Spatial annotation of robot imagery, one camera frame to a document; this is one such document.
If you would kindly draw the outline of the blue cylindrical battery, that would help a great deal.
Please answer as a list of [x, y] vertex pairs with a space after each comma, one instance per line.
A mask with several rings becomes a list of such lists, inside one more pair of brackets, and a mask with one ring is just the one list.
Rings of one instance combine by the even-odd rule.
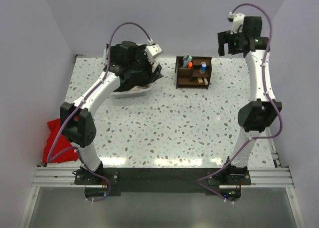
[[201, 71], [206, 71], [207, 70], [207, 64], [206, 63], [202, 63], [200, 69], [201, 69]]

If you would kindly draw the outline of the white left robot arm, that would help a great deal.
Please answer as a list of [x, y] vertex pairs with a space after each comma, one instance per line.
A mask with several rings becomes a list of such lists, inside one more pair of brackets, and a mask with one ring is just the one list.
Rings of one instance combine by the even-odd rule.
[[97, 81], [72, 103], [60, 107], [60, 129], [65, 138], [75, 145], [76, 153], [87, 170], [86, 179], [91, 184], [103, 180], [103, 166], [94, 147], [96, 127], [94, 115], [113, 92], [128, 92], [134, 87], [143, 87], [161, 77], [161, 65], [156, 58], [162, 48], [150, 42], [136, 44], [123, 41], [108, 45], [105, 68]]

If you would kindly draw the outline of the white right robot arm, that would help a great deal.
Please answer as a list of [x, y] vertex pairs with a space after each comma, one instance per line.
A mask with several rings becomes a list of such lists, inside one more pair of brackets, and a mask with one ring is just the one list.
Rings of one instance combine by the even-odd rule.
[[231, 12], [228, 20], [232, 23], [231, 29], [218, 33], [219, 56], [225, 54], [225, 44], [229, 54], [243, 54], [250, 79], [250, 101], [237, 116], [240, 130], [235, 148], [224, 166], [215, 173], [222, 176], [226, 184], [232, 185], [240, 175], [246, 174], [256, 140], [262, 139], [264, 130], [280, 116], [282, 103], [276, 100], [272, 90], [269, 38], [261, 36], [261, 17]]

